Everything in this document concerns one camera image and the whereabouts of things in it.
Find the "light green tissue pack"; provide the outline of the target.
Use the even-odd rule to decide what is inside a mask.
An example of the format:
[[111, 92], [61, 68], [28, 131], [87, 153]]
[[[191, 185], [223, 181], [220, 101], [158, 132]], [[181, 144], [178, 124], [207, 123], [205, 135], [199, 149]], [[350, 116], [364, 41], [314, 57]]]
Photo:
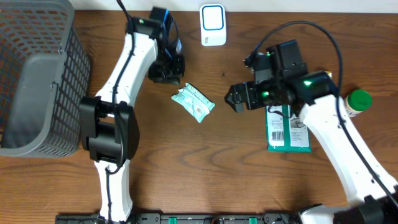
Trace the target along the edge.
[[186, 83], [171, 99], [183, 106], [198, 123], [201, 123], [215, 107], [211, 100], [190, 83]]

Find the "3M gloves package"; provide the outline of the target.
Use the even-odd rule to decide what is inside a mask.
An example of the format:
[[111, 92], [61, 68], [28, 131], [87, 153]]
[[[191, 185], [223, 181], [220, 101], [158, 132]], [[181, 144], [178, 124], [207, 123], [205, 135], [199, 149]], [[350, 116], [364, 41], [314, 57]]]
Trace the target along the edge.
[[266, 108], [269, 152], [310, 153], [309, 130], [289, 105]]

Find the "green lid white jar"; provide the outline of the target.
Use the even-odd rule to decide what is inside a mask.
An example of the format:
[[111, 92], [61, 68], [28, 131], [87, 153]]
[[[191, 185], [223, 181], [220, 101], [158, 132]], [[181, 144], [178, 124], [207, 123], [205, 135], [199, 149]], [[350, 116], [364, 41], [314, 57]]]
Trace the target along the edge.
[[373, 103], [371, 95], [365, 90], [355, 90], [345, 99], [344, 104], [349, 117], [355, 117], [368, 110]]

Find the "green tea carton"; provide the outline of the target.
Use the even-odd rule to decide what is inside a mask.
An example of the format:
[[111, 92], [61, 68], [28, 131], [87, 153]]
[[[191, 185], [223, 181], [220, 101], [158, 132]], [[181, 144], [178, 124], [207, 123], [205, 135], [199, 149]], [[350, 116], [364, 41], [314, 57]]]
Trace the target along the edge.
[[330, 78], [332, 78], [332, 72], [330, 72], [330, 71], [325, 71], [325, 72]]

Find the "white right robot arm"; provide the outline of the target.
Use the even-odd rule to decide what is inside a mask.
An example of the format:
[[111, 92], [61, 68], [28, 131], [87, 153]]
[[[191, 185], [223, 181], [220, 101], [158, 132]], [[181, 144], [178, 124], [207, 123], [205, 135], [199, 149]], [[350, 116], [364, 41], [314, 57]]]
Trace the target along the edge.
[[348, 207], [312, 205], [297, 212], [271, 212], [264, 222], [397, 223], [397, 181], [374, 157], [344, 109], [330, 73], [310, 73], [296, 40], [244, 59], [251, 82], [231, 85], [225, 101], [235, 112], [289, 105], [317, 138], [346, 194]]

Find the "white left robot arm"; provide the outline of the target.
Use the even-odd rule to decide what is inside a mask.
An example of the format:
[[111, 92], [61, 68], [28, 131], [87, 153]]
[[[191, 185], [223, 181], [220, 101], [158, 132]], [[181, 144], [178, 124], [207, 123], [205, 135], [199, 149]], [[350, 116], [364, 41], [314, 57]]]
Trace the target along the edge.
[[139, 146], [135, 115], [138, 92], [145, 78], [178, 85], [185, 73], [185, 58], [171, 12], [153, 7], [148, 18], [127, 19], [124, 45], [107, 82], [94, 97], [80, 101], [81, 143], [99, 174], [102, 205], [97, 223], [127, 223], [133, 201], [129, 191], [129, 165]]

